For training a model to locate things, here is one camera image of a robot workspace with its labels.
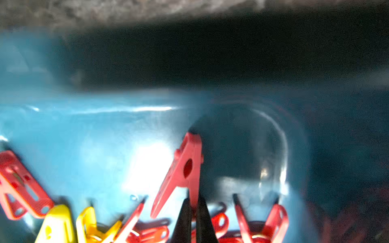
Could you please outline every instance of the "clothespin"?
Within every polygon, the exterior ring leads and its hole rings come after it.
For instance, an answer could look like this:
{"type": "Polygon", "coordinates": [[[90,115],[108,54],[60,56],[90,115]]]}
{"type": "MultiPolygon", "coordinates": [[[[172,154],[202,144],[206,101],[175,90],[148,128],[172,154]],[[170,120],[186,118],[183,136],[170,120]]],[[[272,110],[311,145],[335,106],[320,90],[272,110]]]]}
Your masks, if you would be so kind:
{"type": "MultiPolygon", "coordinates": [[[[228,226],[230,225],[230,221],[225,213],[219,213],[211,219],[212,225],[215,230],[216,238],[219,239],[223,235],[225,235],[228,231],[228,226]]],[[[196,243],[196,229],[192,230],[192,243],[196,243]]]]}
{"type": "Polygon", "coordinates": [[[0,203],[11,220],[19,220],[26,212],[43,219],[46,216],[44,208],[49,210],[54,206],[42,187],[9,150],[0,153],[0,203]]]}
{"type": "Polygon", "coordinates": [[[318,229],[319,242],[330,243],[332,232],[331,219],[321,207],[315,205],[314,203],[307,202],[307,208],[312,216],[315,228],[318,229]]]}
{"type": "Polygon", "coordinates": [[[85,208],[76,221],[78,243],[111,243],[122,223],[117,221],[106,233],[97,230],[95,209],[85,208]]]}
{"type": "Polygon", "coordinates": [[[133,228],[138,222],[140,214],[144,207],[144,201],[141,202],[131,217],[114,239],[114,243],[165,243],[169,239],[169,229],[167,226],[160,226],[152,229],[134,231],[133,228]]]}
{"type": "Polygon", "coordinates": [[[270,215],[265,222],[265,226],[258,234],[252,233],[243,214],[238,196],[235,194],[235,212],[237,214],[241,239],[225,238],[221,239],[222,243],[282,243],[286,231],[289,227],[289,219],[286,210],[279,204],[274,204],[270,215]]]}
{"type": "Polygon", "coordinates": [[[57,205],[50,209],[35,243],[75,243],[72,217],[68,207],[57,205]]]}
{"type": "Polygon", "coordinates": [[[198,202],[200,183],[200,166],[204,161],[201,154],[200,135],[186,133],[179,149],[174,153],[174,160],[162,182],[151,208],[151,218],[155,219],[176,187],[189,189],[190,205],[195,212],[198,202]]]}

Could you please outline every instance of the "red clothespin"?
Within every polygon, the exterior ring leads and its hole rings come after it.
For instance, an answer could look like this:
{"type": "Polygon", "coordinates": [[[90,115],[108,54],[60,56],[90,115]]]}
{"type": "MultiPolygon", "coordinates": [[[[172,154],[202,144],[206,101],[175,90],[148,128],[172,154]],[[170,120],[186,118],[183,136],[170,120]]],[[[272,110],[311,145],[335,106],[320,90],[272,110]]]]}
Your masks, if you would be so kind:
{"type": "Polygon", "coordinates": [[[139,232],[133,231],[143,207],[144,202],[141,202],[118,232],[114,243],[165,243],[169,239],[169,229],[167,226],[160,226],[139,232]]]}
{"type": "Polygon", "coordinates": [[[367,236],[368,224],[361,220],[358,204],[343,209],[332,224],[332,242],[361,243],[367,236]]]}
{"type": "Polygon", "coordinates": [[[11,220],[19,220],[26,212],[37,219],[43,219],[47,212],[42,213],[42,210],[47,207],[49,211],[54,206],[46,192],[11,151],[0,153],[0,203],[11,220]],[[37,198],[33,198],[26,186],[37,198]],[[11,201],[7,194],[12,195],[15,201],[11,201]]]}
{"type": "MultiPolygon", "coordinates": [[[[219,239],[223,235],[225,235],[228,231],[228,226],[230,225],[230,221],[225,213],[219,213],[214,216],[212,219],[212,225],[215,229],[216,238],[219,239]]],[[[192,243],[196,243],[196,229],[192,230],[192,243]]]]}
{"type": "Polygon", "coordinates": [[[169,239],[167,226],[160,226],[152,229],[138,231],[138,236],[131,232],[127,237],[127,243],[165,243],[169,239]]]}
{"type": "MultiPolygon", "coordinates": [[[[270,211],[270,215],[266,220],[264,228],[260,233],[255,234],[250,232],[249,225],[247,224],[242,207],[236,195],[234,195],[234,201],[242,243],[282,243],[289,227],[288,215],[283,206],[275,204],[270,211]]],[[[239,238],[233,237],[222,239],[220,242],[237,243],[239,240],[239,238]]]]}
{"type": "Polygon", "coordinates": [[[180,149],[174,153],[174,160],[162,182],[161,188],[151,208],[151,218],[155,219],[176,187],[187,187],[193,211],[198,202],[200,166],[204,161],[201,154],[200,135],[186,133],[180,149]]]}
{"type": "Polygon", "coordinates": [[[307,202],[307,208],[310,211],[313,223],[319,231],[319,242],[331,243],[331,219],[322,208],[314,203],[307,202]]]}

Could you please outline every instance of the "textured gray surface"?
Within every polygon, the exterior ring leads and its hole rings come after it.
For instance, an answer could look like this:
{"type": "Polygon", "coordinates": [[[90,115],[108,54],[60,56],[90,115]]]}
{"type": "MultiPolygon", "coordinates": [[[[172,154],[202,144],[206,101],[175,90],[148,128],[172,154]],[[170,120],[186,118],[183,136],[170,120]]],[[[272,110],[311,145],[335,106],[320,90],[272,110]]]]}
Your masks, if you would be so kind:
{"type": "Polygon", "coordinates": [[[47,27],[51,31],[141,21],[186,19],[264,10],[375,5],[383,0],[2,0],[0,29],[47,27]]]}

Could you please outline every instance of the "plastic surface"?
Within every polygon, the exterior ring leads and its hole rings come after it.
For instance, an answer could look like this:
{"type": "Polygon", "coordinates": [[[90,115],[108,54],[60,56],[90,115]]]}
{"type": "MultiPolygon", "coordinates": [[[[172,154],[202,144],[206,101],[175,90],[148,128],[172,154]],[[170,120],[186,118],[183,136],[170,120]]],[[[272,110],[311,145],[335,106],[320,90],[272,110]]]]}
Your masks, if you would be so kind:
{"type": "Polygon", "coordinates": [[[50,209],[40,228],[35,243],[75,243],[70,210],[65,205],[50,209]]]}
{"type": "Polygon", "coordinates": [[[114,242],[115,243],[125,243],[127,240],[127,237],[130,235],[132,229],[134,228],[135,224],[138,222],[140,214],[143,210],[144,203],[140,203],[139,206],[135,209],[135,211],[131,214],[130,218],[127,220],[127,222],[124,224],[124,226],[120,229],[120,231],[117,233],[114,242]]]}
{"type": "Polygon", "coordinates": [[[268,243],[282,243],[286,231],[289,227],[289,219],[287,212],[283,206],[275,204],[270,211],[270,215],[259,234],[254,234],[250,231],[249,225],[243,213],[242,207],[235,197],[236,205],[235,212],[237,214],[240,235],[244,243],[254,242],[268,242],[268,243]]]}
{"type": "Polygon", "coordinates": [[[243,243],[242,238],[233,237],[233,238],[222,238],[219,239],[219,243],[243,243]]]}
{"type": "Polygon", "coordinates": [[[169,228],[160,226],[151,229],[131,232],[127,237],[127,243],[165,243],[169,240],[169,228]]]}
{"type": "Polygon", "coordinates": [[[54,206],[50,197],[11,151],[0,153],[0,194],[1,206],[11,220],[19,220],[26,212],[43,219],[54,206]]]}
{"type": "Polygon", "coordinates": [[[169,229],[167,226],[160,226],[144,230],[133,230],[142,213],[144,202],[141,202],[124,226],[117,233],[114,243],[164,243],[169,239],[169,229]]]}
{"type": "MultiPolygon", "coordinates": [[[[228,220],[228,217],[225,213],[219,213],[213,216],[211,221],[217,239],[219,239],[220,237],[222,237],[227,233],[228,226],[230,225],[230,221],[228,220]]],[[[192,230],[192,243],[196,243],[196,229],[192,230]]]]}
{"type": "Polygon", "coordinates": [[[187,187],[192,210],[198,202],[200,167],[204,158],[200,135],[186,133],[184,140],[174,152],[174,160],[162,182],[151,208],[151,218],[155,219],[176,187],[187,187]]]}
{"type": "Polygon", "coordinates": [[[87,207],[76,221],[78,243],[111,243],[122,223],[117,221],[106,233],[97,229],[95,210],[87,207]]]}

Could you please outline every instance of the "yellow clothespin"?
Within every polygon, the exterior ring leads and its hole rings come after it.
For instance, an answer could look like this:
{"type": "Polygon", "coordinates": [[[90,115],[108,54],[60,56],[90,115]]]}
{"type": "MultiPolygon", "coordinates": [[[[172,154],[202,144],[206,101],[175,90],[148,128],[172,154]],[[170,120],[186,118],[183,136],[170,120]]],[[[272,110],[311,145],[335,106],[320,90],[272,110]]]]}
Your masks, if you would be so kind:
{"type": "Polygon", "coordinates": [[[47,213],[35,243],[75,243],[70,210],[58,205],[47,213]]]}
{"type": "Polygon", "coordinates": [[[105,234],[97,230],[96,214],[93,207],[85,208],[76,221],[78,243],[111,243],[121,227],[117,221],[105,234]]]}

